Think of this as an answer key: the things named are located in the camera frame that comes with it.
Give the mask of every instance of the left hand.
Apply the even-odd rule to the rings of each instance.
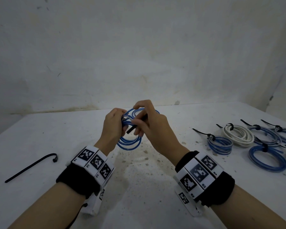
[[[124,113],[126,113],[125,109],[114,108],[105,117],[101,137],[94,146],[106,156],[114,150],[120,137],[125,135],[128,128],[128,125],[122,128],[121,117]]]

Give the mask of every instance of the white cable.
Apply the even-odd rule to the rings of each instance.
[[[253,133],[240,125],[227,124],[222,130],[225,137],[240,146],[249,147],[254,142]]]

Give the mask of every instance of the right hand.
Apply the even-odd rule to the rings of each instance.
[[[179,143],[168,124],[166,116],[158,114],[150,100],[138,101],[133,108],[138,109],[142,107],[145,109],[131,121],[131,123],[138,126],[134,134],[142,137],[145,133],[155,150],[168,158],[176,166],[189,150]],[[144,122],[141,118],[145,114],[148,114],[148,119]]]

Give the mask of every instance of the table surface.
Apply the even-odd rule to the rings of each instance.
[[[247,104],[212,103],[156,107],[167,116],[178,140],[190,150],[204,151],[215,159],[241,188],[286,220],[286,170],[271,173],[248,158],[248,148],[233,146],[229,156],[213,154],[206,136],[196,129],[219,135],[216,124],[260,124],[286,127],[286,122]],[[0,228],[7,228],[45,193],[77,151],[99,138],[110,110],[31,114],[0,135]],[[49,153],[58,154],[40,162],[9,183],[6,179]],[[146,136],[133,151],[116,146],[109,156],[116,170],[108,183],[97,217],[80,214],[72,228],[225,228],[211,209],[192,217],[174,193],[176,173],[158,154]]]

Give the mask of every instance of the hand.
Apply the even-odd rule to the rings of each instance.
[[[101,137],[94,146],[106,156],[114,150],[120,137],[125,135],[128,128],[128,125],[122,128],[121,117],[124,113],[126,113],[125,109],[114,108],[105,117]]]
[[[182,146],[170,125],[168,124],[166,116],[158,114],[150,100],[141,100],[134,105],[134,109],[144,107],[131,123],[137,125],[134,134],[147,136],[152,143],[155,150],[169,159],[173,165],[177,165],[180,159],[189,152],[189,150]],[[148,114],[148,119],[144,122],[141,118]]]

